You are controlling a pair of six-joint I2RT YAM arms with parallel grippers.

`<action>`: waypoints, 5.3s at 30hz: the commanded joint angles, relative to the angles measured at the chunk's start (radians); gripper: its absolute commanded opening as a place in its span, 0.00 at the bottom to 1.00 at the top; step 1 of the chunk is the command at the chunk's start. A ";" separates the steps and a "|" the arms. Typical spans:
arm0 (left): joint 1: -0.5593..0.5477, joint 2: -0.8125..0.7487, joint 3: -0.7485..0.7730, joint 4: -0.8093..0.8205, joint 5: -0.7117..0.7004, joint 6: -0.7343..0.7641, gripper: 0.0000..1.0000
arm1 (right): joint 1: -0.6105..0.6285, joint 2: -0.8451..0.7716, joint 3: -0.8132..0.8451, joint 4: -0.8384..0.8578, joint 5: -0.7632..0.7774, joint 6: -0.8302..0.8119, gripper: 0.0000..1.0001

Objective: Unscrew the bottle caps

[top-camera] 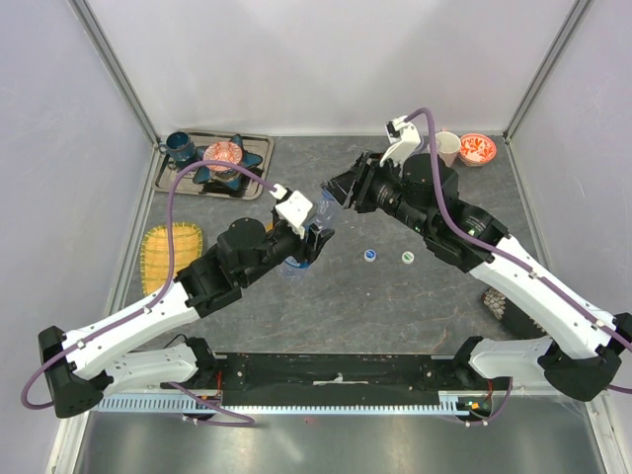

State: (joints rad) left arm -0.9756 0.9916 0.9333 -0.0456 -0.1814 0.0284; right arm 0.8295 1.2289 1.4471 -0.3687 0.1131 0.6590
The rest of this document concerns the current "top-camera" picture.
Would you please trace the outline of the Pocari Sweat bottle cap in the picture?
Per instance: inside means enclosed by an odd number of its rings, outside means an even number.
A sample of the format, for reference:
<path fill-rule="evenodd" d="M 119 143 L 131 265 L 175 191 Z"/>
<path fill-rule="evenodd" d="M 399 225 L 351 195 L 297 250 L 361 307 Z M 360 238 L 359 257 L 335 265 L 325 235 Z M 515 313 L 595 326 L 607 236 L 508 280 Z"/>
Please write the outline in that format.
<path fill-rule="evenodd" d="M 366 262 L 373 263 L 376 261 L 377 254 L 373 249 L 367 249 L 364 251 L 363 258 Z"/>

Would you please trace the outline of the green white bottle cap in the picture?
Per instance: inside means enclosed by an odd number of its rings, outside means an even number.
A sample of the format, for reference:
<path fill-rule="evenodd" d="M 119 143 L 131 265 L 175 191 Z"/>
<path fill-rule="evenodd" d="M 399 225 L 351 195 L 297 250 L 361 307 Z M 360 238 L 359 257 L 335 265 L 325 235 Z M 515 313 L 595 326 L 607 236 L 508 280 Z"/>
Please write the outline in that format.
<path fill-rule="evenodd" d="M 401 261 L 404 265 L 412 265 L 415 262 L 415 254 L 411 251 L 404 251 L 401 255 Z"/>

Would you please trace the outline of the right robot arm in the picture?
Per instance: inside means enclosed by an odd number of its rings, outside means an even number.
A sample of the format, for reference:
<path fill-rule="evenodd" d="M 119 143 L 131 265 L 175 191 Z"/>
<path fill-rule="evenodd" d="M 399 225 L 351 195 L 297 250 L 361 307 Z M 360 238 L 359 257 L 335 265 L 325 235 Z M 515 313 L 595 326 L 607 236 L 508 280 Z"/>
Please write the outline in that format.
<path fill-rule="evenodd" d="M 579 401 L 611 388 L 631 346 L 630 314 L 601 310 L 554 277 L 498 219 L 459 198 L 458 176 L 440 158 L 415 154 L 395 165 L 364 152 L 322 188 L 343 208 L 395 218 L 438 259 L 498 290 L 541 328 L 542 336 L 526 340 L 470 338 L 452 364 L 459 386 L 502 377 Z"/>

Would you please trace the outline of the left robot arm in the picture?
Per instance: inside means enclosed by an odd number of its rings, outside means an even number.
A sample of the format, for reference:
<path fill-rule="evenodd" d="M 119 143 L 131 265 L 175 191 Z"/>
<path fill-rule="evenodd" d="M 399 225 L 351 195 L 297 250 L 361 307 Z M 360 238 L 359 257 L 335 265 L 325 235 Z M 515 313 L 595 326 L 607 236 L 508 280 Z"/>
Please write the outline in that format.
<path fill-rule="evenodd" d="M 41 331 L 40 355 L 56 417 L 80 415 L 141 383 L 208 387 L 217 366 L 204 340 L 164 351 L 142 352 L 139 346 L 236 302 L 243 289 L 288 258 L 313 263 L 334 234 L 315 223 L 298 235 L 284 220 L 268 230 L 256 219 L 240 218 L 160 290 L 83 328 Z"/>

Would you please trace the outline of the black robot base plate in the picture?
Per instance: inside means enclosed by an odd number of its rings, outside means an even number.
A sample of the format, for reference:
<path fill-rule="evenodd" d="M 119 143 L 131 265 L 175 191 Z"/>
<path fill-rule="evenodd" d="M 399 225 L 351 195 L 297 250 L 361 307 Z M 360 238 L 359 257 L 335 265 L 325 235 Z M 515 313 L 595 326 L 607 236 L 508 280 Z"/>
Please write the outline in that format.
<path fill-rule="evenodd" d="M 432 403 L 441 392 L 488 395 L 509 380 L 487 380 L 462 356 L 223 353 L 182 383 L 218 392 L 225 404 Z"/>

